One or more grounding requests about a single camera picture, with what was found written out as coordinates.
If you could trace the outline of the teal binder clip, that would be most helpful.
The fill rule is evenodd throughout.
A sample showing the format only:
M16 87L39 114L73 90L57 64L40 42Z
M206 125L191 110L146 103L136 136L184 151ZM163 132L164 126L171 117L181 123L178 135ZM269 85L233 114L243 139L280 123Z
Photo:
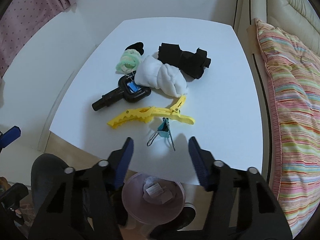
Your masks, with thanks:
M170 122L168 118L163 118L162 123L157 128L157 130L153 133L153 135L149 138L148 142L146 143L147 146L151 146L154 140L160 136L162 138L169 138L171 141L171 145L174 151L176 151L176 147L172 138L171 130L170 130Z

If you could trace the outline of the yellow plastic hair clip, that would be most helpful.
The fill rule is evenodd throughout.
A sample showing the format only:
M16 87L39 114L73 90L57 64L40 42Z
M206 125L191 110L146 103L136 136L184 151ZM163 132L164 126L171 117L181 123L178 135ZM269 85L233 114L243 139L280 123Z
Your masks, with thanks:
M140 121L145 124L151 122L154 118L168 118L184 124L194 125L195 119L191 116L181 114L180 108L184 105L186 96L181 96L178 101L170 108L161 107L143 107L136 109L127 109L123 113L111 119L107 124L113 129L129 121Z

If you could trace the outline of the black plastic hook handle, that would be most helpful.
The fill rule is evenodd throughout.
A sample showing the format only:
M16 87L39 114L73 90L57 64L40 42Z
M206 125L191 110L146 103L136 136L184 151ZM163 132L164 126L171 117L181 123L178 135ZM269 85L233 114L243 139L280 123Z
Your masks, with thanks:
M137 93L131 93L131 91L127 87L128 82L129 78L125 75L122 76L118 80L117 88L115 88L107 94L104 94L98 101L92 103L93 110L98 111L104 107L110 107L111 105L122 99L129 103L136 103L151 94L150 87L145 87L141 85L139 85L141 87L140 91L138 91Z

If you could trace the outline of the pink trash bin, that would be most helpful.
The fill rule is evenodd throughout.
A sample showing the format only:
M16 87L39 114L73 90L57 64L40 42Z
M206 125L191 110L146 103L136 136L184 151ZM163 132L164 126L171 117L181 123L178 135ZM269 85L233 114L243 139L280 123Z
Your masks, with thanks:
M179 182L137 173L124 184L121 198L128 214L143 224L161 225L174 220L185 204Z

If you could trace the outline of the white bedside table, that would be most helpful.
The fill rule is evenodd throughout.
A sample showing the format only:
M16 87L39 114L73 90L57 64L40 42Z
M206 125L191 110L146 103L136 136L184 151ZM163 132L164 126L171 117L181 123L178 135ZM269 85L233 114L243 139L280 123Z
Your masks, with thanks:
M124 100L94 111L92 104L117 87L115 71L124 49L144 43L144 54L157 52L162 43L182 50L207 51L210 67L198 79L188 80L183 115L195 119L188 125L170 122L172 139L157 137L147 142L161 124L130 121L116 129L108 122L127 109L170 107L176 101L154 90L137 103ZM195 137L230 167L246 170L263 165L263 129L257 91L242 46L230 25L191 18L140 18L127 20L108 35L93 52L69 86L50 126L50 131L99 158L105 159L126 138L134 141L130 169L154 177L197 184L188 140Z

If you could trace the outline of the blue binder clip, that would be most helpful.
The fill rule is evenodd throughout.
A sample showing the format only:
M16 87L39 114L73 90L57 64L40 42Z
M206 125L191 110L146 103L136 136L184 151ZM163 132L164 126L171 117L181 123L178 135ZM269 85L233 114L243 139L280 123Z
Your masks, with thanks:
M125 70L125 76L129 78L129 82L127 83L127 87L131 91L131 93L137 93L141 90L141 87L135 83L135 73L133 69Z

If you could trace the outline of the white rolled sock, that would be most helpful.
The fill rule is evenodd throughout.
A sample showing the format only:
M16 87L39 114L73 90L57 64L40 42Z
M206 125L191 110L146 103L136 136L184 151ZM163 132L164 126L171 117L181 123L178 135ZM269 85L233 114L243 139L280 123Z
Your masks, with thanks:
M179 98L187 94L187 82L181 71L153 56L147 56L138 66L135 83L140 86L160 89L164 94Z

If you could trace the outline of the black rolled sock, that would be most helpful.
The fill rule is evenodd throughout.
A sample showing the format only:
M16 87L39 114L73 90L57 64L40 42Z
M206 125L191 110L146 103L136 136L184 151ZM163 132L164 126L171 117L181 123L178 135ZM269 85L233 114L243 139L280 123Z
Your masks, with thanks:
M178 44L162 43L158 48L158 60L177 67L193 79L200 79L204 69L209 68L211 59L207 51L197 48L195 53L183 51Z

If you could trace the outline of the black scrunchie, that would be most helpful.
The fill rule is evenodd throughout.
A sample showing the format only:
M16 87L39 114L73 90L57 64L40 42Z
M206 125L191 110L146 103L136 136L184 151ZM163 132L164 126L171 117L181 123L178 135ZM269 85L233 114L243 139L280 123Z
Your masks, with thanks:
M144 44L143 42L136 42L128 46L125 50L134 49L139 52L140 55L144 54Z

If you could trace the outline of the striped colourful quilt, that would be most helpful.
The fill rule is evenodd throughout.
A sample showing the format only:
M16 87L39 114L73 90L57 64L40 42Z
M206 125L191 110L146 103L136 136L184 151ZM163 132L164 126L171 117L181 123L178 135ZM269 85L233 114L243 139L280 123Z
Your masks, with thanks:
M319 206L319 56L283 29L255 28L274 129L272 191L297 236Z

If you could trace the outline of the pink dotted curtain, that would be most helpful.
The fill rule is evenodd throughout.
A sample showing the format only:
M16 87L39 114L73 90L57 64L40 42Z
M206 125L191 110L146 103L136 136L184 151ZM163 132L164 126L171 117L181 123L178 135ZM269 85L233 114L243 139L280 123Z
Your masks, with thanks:
M75 0L12 0L1 18L1 77L24 45Z

